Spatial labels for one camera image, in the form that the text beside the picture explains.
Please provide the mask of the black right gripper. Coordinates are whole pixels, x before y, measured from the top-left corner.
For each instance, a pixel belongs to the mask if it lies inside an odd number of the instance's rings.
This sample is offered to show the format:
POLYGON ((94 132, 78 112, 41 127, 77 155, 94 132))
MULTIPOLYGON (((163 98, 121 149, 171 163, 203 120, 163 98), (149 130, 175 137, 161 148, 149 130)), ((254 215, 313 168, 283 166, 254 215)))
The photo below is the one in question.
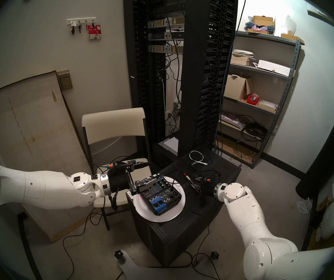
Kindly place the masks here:
POLYGON ((191 187, 195 192, 199 192, 199 207, 206 205, 206 199, 208 197, 214 198, 215 182, 208 177, 194 178, 191 187))

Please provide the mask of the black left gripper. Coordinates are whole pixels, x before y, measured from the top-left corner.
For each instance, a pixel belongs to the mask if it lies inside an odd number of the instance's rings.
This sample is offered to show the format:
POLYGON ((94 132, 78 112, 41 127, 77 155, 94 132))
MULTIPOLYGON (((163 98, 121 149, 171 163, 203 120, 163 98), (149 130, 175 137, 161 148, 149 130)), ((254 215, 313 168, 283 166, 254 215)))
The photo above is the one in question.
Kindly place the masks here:
POLYGON ((132 195, 140 194, 153 186, 158 178, 148 177, 133 181, 131 172, 150 166, 151 162, 130 160, 127 162, 114 161, 108 166, 108 182, 110 194, 122 190, 130 190, 132 195))

